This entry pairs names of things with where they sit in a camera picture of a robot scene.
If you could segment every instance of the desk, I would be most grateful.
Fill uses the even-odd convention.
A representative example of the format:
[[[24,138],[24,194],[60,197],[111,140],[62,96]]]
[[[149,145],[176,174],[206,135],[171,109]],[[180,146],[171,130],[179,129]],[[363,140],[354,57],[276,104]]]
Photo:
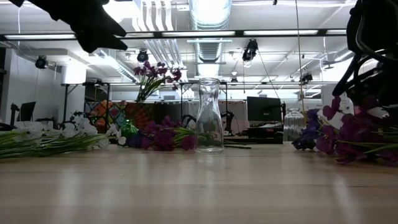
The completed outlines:
[[[0,161],[4,224],[398,223],[398,168],[286,145]]]

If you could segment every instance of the glass jar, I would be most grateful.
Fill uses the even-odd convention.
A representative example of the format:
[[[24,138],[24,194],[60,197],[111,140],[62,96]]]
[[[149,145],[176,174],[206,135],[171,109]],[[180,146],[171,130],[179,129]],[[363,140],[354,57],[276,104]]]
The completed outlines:
[[[223,145],[223,123],[218,108],[220,81],[216,78],[199,80],[199,111],[197,117],[196,152],[221,153]]]
[[[289,109],[289,113],[284,119],[284,141],[294,141],[301,135],[301,130],[305,129],[304,115],[298,108]]]

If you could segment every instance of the ceiling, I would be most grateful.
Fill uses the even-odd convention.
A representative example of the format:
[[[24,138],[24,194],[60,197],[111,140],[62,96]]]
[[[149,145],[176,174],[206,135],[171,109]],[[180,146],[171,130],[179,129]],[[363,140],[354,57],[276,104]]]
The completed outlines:
[[[172,21],[175,30],[190,29],[189,11],[181,10],[187,6],[187,0],[172,1]],[[312,7],[298,7],[298,28],[299,29],[345,29],[349,19],[351,5],[345,7],[314,7],[317,4],[341,4],[353,3],[355,1],[322,1],[306,0],[298,1],[299,4],[312,4]],[[65,33],[71,32],[67,24],[62,21],[55,22],[50,16],[31,4],[18,9],[7,0],[0,0],[0,34],[21,34],[28,33]],[[255,6],[243,6],[244,3],[255,4]],[[131,25],[131,19],[123,19],[120,23],[128,32],[135,32]],[[233,30],[248,29],[296,29],[297,13],[295,6],[278,4],[272,6],[272,1],[233,1],[229,28]],[[307,68],[312,71],[314,79],[320,80],[320,61],[312,60],[326,52],[329,58],[333,54],[346,47],[345,37],[261,37],[257,38],[261,57],[257,55],[252,61],[252,66],[244,68],[242,62],[236,62],[230,52],[239,54],[248,42],[248,38],[232,38],[232,42],[224,44],[224,54],[221,65],[220,76],[228,78],[232,71],[238,73],[238,79],[259,82],[266,78],[266,70],[273,80],[290,81],[299,73],[300,65],[311,62]],[[133,69],[137,66],[136,53],[146,46],[143,40],[124,40],[129,49],[125,52],[119,51],[116,58],[128,67]],[[193,78],[196,74],[196,57],[194,57],[193,45],[187,43],[186,39],[177,39],[178,47],[187,67],[187,77]],[[88,54],[82,51],[77,41],[30,41],[21,42],[21,49],[29,54],[30,49],[67,49],[76,55],[90,61]],[[91,62],[88,70],[89,78],[102,78],[103,80],[117,80],[120,74],[106,64]]]

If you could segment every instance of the ventilation duct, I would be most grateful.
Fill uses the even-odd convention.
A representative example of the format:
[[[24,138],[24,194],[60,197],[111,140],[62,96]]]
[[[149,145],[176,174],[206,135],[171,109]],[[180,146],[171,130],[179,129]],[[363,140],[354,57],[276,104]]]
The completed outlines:
[[[193,30],[225,30],[228,28],[232,0],[189,0]],[[203,77],[218,75],[223,43],[196,43],[198,73]]]

